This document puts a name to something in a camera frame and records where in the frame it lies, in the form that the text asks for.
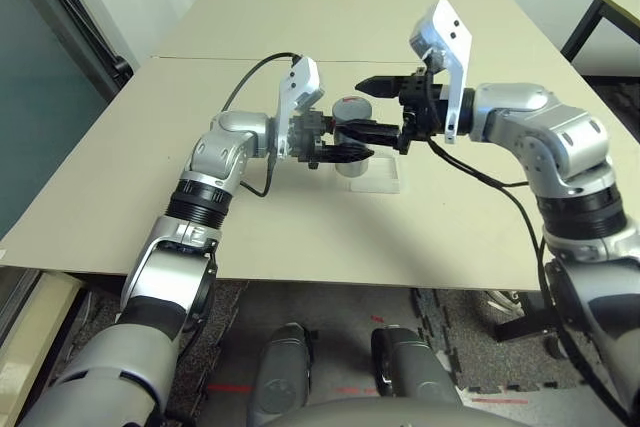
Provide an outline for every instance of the black table leg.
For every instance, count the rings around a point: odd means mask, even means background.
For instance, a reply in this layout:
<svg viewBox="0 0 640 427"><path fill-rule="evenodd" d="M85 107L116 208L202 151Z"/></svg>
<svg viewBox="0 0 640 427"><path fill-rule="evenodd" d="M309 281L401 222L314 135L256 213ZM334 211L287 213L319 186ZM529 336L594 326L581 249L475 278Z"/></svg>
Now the black table leg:
<svg viewBox="0 0 640 427"><path fill-rule="evenodd" d="M596 28L600 19L602 19L601 9L604 5L602 0L593 0L591 5L580 19L578 26L575 28L569 40L564 44L560 53L571 62L587 41L593 29Z"/></svg>
<svg viewBox="0 0 640 427"><path fill-rule="evenodd" d="M529 313L519 319L505 322L494 327L498 342L522 339L532 335L543 335L555 330L551 312L547 309Z"/></svg>

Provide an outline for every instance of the floor mat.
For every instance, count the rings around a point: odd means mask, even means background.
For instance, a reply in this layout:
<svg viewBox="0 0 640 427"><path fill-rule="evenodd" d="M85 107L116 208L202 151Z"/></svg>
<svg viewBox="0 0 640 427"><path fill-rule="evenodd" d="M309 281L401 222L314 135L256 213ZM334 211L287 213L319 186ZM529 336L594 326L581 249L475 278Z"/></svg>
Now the floor mat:
<svg viewBox="0 0 640 427"><path fill-rule="evenodd" d="M501 389L517 391L575 387L581 376L568 360L547 354L543 337L497 343L493 326L515 317L488 304L484 292L416 289L418 307L425 319L425 334L434 350L449 357L456 385L481 393ZM594 347L583 336L576 341L589 363L603 373Z"/></svg>

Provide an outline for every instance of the black cable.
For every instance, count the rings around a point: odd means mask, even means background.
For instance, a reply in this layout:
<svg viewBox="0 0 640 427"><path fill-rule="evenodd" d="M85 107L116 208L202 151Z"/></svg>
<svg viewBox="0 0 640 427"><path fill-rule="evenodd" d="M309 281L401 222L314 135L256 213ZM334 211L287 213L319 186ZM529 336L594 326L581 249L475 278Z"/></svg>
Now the black cable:
<svg viewBox="0 0 640 427"><path fill-rule="evenodd" d="M244 77L240 80L240 82L238 82L238 85L236 85L236 88L233 89L233 92L231 92L231 94L229 95L229 98L222 106L222 109L220 110L220 112L226 112L227 110L229 110L229 108L231 107L231 102L233 102L233 99L236 98L236 95L238 95L238 92L240 92L242 87L244 87L244 84L247 83L247 80L249 80L251 76L260 69L260 67L264 66L265 64L268 64L272 60L282 59L284 57L288 57L295 61L295 59L299 58L300 56L292 52L278 52L277 54L272 54L269 57L265 57L264 59L262 59L256 65L251 67L251 70L249 70L249 72L247 72L244 75Z"/></svg>
<svg viewBox="0 0 640 427"><path fill-rule="evenodd" d="M573 367L580 373L580 375L582 375L582 378L587 382L589 387L591 387L600 401L611 411L611 413L613 413L613 415L615 415L624 425L637 427L640 425L640 418L633 419L629 414L627 414L626 410L620 405L611 392L609 392L609 389L605 387L600 378L593 371L589 362L587 362L587 359L584 357L582 352L580 352L580 348L576 345L573 337L571 337L564 328L562 316L560 315L560 312L558 312L556 305L553 303L551 292L547 285L543 263L545 246L546 241L543 238L540 242L540 247L536 252L538 262L538 282L540 284L542 299L544 300L545 306L551 311L556 333L558 334L558 338L567 353L567 357L571 361Z"/></svg>
<svg viewBox="0 0 640 427"><path fill-rule="evenodd" d="M262 59L256 65L251 67L249 72L247 72L244 75L244 77L240 79L240 82L238 82L238 85L236 85L236 87L233 89L233 91L229 95L229 98L222 106L222 109L220 109L220 112L226 112L227 110L229 110L229 108L231 107L231 103L238 95L238 92L242 90L242 87L244 87L244 84L246 84L247 81L251 78L251 76L255 74L262 66L264 66L265 64L268 64L272 60L282 59L282 58L290 58L293 62L296 62L296 60L299 59L300 56L298 54L294 54L293 52L278 52L277 54L272 54L269 57L265 57L264 59ZM247 189L252 194L257 195L258 197L266 197L267 194L269 193L269 190L271 189L271 180L273 179L273 170L275 166L276 166L275 154L270 153L269 158L267 160L267 179L265 181L264 189L262 191L259 191L255 187L252 187L250 184L248 184L245 181L240 182L240 185L245 189Z"/></svg>
<svg viewBox="0 0 640 427"><path fill-rule="evenodd" d="M214 296L214 292L213 292L213 280L212 280L211 286L209 287L209 293L208 293L207 298L206 298L206 303L205 303L205 306L204 306L203 311L202 311L203 312L202 318L200 318L200 319L198 319L196 321L197 323L196 323L194 328L190 328L187 331L183 330L183 333L193 330L193 334L191 334L191 337L189 337L189 340L187 341L186 345L183 347L183 349L178 354L178 363L180 363L182 361L182 359L184 359L187 356L189 351L193 348L195 343L202 336L202 332L204 331L204 327L207 325L207 321L209 320L209 314L211 313L211 310L213 309L214 299L215 299L215 296Z"/></svg>
<svg viewBox="0 0 640 427"><path fill-rule="evenodd" d="M264 189L262 190L262 192L252 187L251 185L246 183L244 180L240 182L240 185L243 186L252 194L257 195L258 197L266 197L267 194L269 193L269 190L271 189L271 180L273 179L273 169L275 168L275 166L276 166L276 154L271 153L269 154L269 158L267 159L267 180L265 181Z"/></svg>
<svg viewBox="0 0 640 427"><path fill-rule="evenodd" d="M202 320L201 322L198 323L198 325L195 328L193 334L191 334L191 337L189 337L189 340L187 341L187 344L184 346L184 348L178 354L178 363L182 362L182 359L184 359L187 356L189 351L193 348L195 343L198 341L198 339L202 335L202 332L204 331L205 324L206 324L205 320Z"/></svg>

